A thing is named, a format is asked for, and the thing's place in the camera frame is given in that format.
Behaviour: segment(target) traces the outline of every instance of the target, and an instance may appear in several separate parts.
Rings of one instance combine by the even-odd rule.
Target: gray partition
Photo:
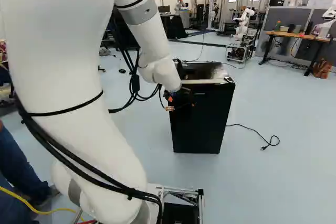
[[[262,57],[265,51],[265,44],[267,43],[269,36],[265,34],[266,31],[272,31],[277,23],[281,21],[283,26],[288,26],[289,24],[301,25],[304,29],[308,18],[311,13],[311,8],[307,7],[270,7],[265,17],[264,26],[260,33],[258,47],[256,49],[256,56]],[[277,41],[282,43],[279,48],[272,48],[269,56],[275,57],[281,60],[291,60],[291,46],[295,41],[292,38],[277,38]]]
[[[304,28],[311,9],[308,8],[286,8],[277,7],[270,8],[266,20],[264,22],[264,31],[272,31],[277,23],[281,21],[281,25],[288,26],[289,24],[301,25]]]
[[[326,12],[326,9],[314,9],[313,14],[310,18],[310,21],[314,25],[324,23],[325,21],[322,18],[323,13]],[[336,23],[330,28],[330,34],[336,38]],[[314,41],[303,40],[300,48],[297,52],[296,58],[302,60],[312,60],[314,54],[318,50],[318,43]],[[326,61],[332,63],[333,66],[336,66],[336,43],[332,41],[330,44],[323,45],[323,48],[319,54],[320,58],[324,58]]]

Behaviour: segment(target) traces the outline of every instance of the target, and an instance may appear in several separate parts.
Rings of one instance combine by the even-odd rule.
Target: computer screen
[[[159,6],[159,13],[170,13],[170,5]]]

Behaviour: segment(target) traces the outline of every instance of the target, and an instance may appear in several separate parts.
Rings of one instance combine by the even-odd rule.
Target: black strap
[[[99,99],[102,95],[103,95],[104,91],[102,90],[96,97],[94,97],[93,99],[91,99],[90,101],[87,101],[85,103],[82,103],[80,105],[65,109],[65,110],[59,110],[59,111],[53,111],[53,112],[45,112],[45,113],[27,113],[29,116],[51,116],[51,115],[60,115],[60,114],[64,114],[64,113],[68,113],[80,108],[85,107],[86,105],[89,105],[91,103],[93,103],[95,100]]]
[[[143,0],[137,0],[137,1],[133,2],[133,3],[131,3],[131,4],[128,4],[128,5],[122,5],[122,6],[115,5],[115,6],[117,8],[119,8],[119,9],[124,9],[124,8],[131,7],[133,5],[136,5],[136,4],[140,3],[141,1],[143,1]]]

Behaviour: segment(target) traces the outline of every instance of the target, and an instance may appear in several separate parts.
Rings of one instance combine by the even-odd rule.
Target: yellow cable
[[[51,215],[53,214],[54,212],[57,212],[57,211],[68,211],[68,212],[73,212],[74,214],[76,213],[76,211],[72,210],[72,209],[69,209],[69,208],[58,208],[58,209],[55,209],[55,210],[52,210],[50,212],[41,212],[41,211],[38,211],[36,210],[28,201],[26,201],[24,198],[22,198],[21,196],[15,194],[14,192],[12,191],[9,191],[7,190],[6,188],[3,188],[0,186],[0,191],[3,191],[4,193],[7,193],[11,196],[13,196],[14,198],[17,198],[18,200],[22,201],[24,204],[26,204],[27,207],[30,208],[31,211],[33,211],[34,213],[38,214],[38,215]]]

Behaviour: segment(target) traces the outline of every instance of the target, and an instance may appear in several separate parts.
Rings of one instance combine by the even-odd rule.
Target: black box
[[[183,70],[182,87],[195,105],[170,112],[174,152],[218,154],[236,85],[219,62],[183,64]]]

